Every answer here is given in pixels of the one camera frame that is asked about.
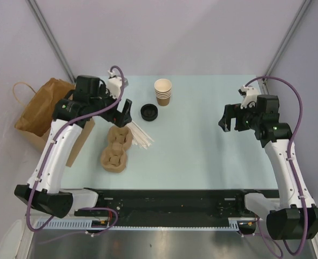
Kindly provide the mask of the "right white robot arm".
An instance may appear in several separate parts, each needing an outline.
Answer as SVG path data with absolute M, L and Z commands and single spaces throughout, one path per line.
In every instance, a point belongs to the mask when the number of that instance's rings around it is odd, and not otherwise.
M 279 121 L 277 96 L 260 94 L 247 106 L 225 105 L 219 126 L 224 132 L 253 130 L 273 167 L 279 191 L 280 204 L 260 193 L 249 193 L 237 200 L 235 211 L 240 216 L 255 213 L 265 220 L 274 240 L 310 240 L 318 233 L 318 207 L 303 181 L 295 157 L 292 131 L 287 123 Z

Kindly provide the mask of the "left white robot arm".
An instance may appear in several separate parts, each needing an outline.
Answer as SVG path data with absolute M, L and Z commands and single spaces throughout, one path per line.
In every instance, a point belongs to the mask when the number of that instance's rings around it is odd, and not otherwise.
M 132 102 L 126 99 L 122 111 L 118 104 L 127 79 L 109 72 L 107 82 L 99 77 L 79 75 L 75 87 L 57 101 L 50 133 L 35 171 L 24 185 L 17 185 L 15 196 L 32 209 L 64 218 L 69 212 L 87 209 L 92 215 L 104 212 L 105 202 L 91 189 L 64 191 L 61 188 L 64 169 L 72 148 L 86 123 L 95 116 L 124 127 L 131 122 Z

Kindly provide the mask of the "pulp cup carrier tray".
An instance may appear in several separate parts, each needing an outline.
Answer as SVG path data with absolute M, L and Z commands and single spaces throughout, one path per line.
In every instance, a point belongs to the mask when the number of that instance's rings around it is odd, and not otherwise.
M 100 163 L 107 172 L 120 173 L 126 168 L 127 151 L 132 145 L 132 140 L 132 132 L 127 126 L 110 128 L 107 147 L 100 157 Z

